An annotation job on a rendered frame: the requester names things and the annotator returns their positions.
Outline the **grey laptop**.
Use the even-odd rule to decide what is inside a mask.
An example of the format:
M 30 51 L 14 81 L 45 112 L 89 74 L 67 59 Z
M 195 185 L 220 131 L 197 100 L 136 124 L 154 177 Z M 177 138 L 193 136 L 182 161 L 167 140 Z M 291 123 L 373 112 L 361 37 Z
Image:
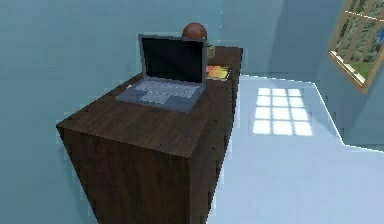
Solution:
M 143 78 L 116 100 L 190 112 L 206 87 L 207 41 L 139 34 Z

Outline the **orange yellow book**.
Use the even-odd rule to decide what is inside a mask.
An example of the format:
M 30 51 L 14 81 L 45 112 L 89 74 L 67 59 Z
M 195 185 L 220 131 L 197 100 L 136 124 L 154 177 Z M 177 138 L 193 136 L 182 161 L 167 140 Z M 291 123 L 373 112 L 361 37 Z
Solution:
M 231 73 L 228 66 L 212 65 L 206 67 L 207 79 L 226 81 Z

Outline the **dark wooden chest of drawers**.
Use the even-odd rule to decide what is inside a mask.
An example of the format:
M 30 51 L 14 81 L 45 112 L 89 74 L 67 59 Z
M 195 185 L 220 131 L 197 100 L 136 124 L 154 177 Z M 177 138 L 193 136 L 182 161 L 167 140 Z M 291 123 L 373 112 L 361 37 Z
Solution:
M 117 101 L 121 84 L 56 126 L 98 224 L 206 224 L 232 132 L 242 49 L 219 46 L 189 113 Z

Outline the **brown ball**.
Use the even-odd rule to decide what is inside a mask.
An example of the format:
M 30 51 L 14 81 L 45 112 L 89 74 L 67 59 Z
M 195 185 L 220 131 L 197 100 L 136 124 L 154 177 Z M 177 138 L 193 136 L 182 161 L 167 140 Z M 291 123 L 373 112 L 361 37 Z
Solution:
M 206 39 L 207 30 L 200 23 L 197 23 L 197 22 L 189 23 L 184 27 L 182 36 L 185 38 L 192 38 L 192 39 Z

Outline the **wooden framed window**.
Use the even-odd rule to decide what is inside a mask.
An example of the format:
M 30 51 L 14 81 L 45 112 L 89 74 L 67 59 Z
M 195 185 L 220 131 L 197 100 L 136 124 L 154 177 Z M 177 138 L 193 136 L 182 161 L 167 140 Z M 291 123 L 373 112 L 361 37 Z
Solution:
M 366 94 L 384 61 L 384 0 L 344 0 L 327 55 Z

